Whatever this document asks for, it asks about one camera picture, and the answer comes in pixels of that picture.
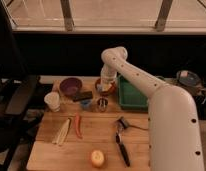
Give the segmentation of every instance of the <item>small cup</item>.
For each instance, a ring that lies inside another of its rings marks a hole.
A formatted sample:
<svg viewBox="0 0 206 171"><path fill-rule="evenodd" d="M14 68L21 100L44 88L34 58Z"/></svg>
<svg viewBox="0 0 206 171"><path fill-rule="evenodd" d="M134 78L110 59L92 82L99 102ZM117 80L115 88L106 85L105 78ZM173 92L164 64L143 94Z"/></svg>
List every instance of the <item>small cup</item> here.
<svg viewBox="0 0 206 171"><path fill-rule="evenodd" d="M87 110L91 105L91 99L81 100L80 105L82 109Z"/></svg>
<svg viewBox="0 0 206 171"><path fill-rule="evenodd" d="M50 92L44 97L44 102L53 112L60 110L60 96L58 92Z"/></svg>
<svg viewBox="0 0 206 171"><path fill-rule="evenodd" d="M100 112L105 112L107 106L108 106L108 100L106 98L101 97L97 100L97 107Z"/></svg>

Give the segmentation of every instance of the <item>black handle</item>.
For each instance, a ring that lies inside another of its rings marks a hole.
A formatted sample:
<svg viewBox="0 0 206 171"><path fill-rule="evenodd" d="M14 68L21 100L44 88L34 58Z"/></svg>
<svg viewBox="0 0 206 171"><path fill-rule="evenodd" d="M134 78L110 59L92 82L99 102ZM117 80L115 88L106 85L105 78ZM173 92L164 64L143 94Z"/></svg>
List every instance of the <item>black handle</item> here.
<svg viewBox="0 0 206 171"><path fill-rule="evenodd" d="M120 148L120 151L121 151L122 156L124 158L125 164L129 167L131 164L130 164L128 153L127 153L127 150L126 150L124 144L123 143L119 143L119 148Z"/></svg>

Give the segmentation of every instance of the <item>green tray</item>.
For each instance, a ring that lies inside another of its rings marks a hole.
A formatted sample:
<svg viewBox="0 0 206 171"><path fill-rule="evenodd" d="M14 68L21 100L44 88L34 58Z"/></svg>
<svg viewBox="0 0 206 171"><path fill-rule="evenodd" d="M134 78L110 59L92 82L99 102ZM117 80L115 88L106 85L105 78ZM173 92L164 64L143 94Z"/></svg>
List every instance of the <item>green tray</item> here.
<svg viewBox="0 0 206 171"><path fill-rule="evenodd" d="M129 83L123 76L118 76L119 105L124 110L147 110L147 97Z"/></svg>

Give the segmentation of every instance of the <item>paper cup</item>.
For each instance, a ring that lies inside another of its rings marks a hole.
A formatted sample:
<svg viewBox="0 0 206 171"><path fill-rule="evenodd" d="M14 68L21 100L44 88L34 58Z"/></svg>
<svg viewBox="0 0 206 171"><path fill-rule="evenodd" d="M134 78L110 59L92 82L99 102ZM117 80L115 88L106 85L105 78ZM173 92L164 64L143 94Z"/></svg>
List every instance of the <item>paper cup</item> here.
<svg viewBox="0 0 206 171"><path fill-rule="evenodd" d="M60 96L58 92L50 92L44 97L44 102L53 112L60 110Z"/></svg>

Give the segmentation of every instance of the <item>chair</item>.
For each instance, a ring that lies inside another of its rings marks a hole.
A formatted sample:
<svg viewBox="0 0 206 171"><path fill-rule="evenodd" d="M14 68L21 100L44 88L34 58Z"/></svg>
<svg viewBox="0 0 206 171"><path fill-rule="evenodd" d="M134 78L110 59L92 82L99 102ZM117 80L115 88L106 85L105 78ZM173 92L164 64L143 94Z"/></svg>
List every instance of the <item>chair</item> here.
<svg viewBox="0 0 206 171"><path fill-rule="evenodd" d="M0 153L8 150L0 171L10 165L21 138L33 140L27 130L38 124L41 117L31 122L24 120L26 111L36 94L40 77L31 75L16 46L10 20L0 0Z"/></svg>
<svg viewBox="0 0 206 171"><path fill-rule="evenodd" d="M39 78L26 76L19 85L8 80L0 88L0 152L8 150L4 163L0 164L0 171L8 169L21 138L33 140L27 131L41 121L41 117L31 122L24 120Z"/></svg>

